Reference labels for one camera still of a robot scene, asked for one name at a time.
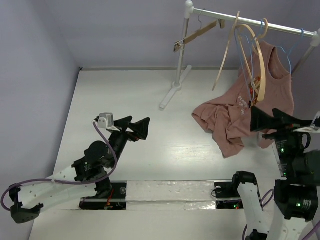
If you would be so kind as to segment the pink t shirt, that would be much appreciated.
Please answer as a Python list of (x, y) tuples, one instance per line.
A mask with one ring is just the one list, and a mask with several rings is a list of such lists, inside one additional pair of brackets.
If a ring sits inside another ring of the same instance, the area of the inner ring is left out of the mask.
[(275, 46), (265, 41), (259, 45), (266, 72), (264, 100), (250, 100), (250, 83), (245, 80), (248, 72), (240, 69), (237, 80), (224, 95), (201, 104), (192, 113), (200, 127), (212, 133), (224, 158), (237, 155), (245, 146), (242, 139), (255, 135), (250, 130), (252, 106), (268, 115), (274, 108), (288, 115), (294, 113), (292, 75), (282, 65)]

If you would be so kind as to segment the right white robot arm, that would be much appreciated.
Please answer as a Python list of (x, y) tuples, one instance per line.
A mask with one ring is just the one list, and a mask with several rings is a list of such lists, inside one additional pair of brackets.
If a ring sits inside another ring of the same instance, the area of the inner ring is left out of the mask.
[(240, 196), (246, 218), (246, 240), (298, 240), (319, 208), (317, 188), (320, 185), (320, 152), (305, 150), (311, 134), (320, 132), (320, 115), (313, 120), (297, 119), (274, 108), (269, 115), (253, 106), (250, 130), (262, 132), (273, 140), (279, 157), (281, 178), (273, 188), (274, 210), (270, 227), (264, 219), (258, 181), (254, 173), (238, 171), (232, 177), (230, 190)]

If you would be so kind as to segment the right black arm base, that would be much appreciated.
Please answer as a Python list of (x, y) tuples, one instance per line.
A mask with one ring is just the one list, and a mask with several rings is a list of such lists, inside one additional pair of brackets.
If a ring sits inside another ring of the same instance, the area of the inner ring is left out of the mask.
[(211, 196), (218, 210), (244, 209), (242, 199), (231, 181), (216, 181)]

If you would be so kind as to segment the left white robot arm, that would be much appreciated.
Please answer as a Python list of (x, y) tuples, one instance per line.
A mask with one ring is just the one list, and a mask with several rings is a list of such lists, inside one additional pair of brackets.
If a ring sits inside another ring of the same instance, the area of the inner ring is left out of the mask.
[(11, 185), (3, 195), (12, 201), (7, 210), (13, 221), (31, 222), (40, 213), (75, 199), (109, 198), (113, 194), (110, 176), (127, 142), (145, 141), (148, 137), (150, 118), (132, 120), (132, 116), (114, 120), (112, 113), (101, 113), (92, 125), (102, 139), (94, 141), (82, 158), (47, 178)]

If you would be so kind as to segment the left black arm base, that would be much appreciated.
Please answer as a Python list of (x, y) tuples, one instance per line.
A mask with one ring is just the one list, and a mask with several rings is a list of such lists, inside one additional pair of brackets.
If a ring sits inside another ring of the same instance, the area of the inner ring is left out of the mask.
[(121, 211), (127, 209), (127, 182), (112, 181), (112, 189), (106, 196), (84, 197), (80, 199), (81, 210)]

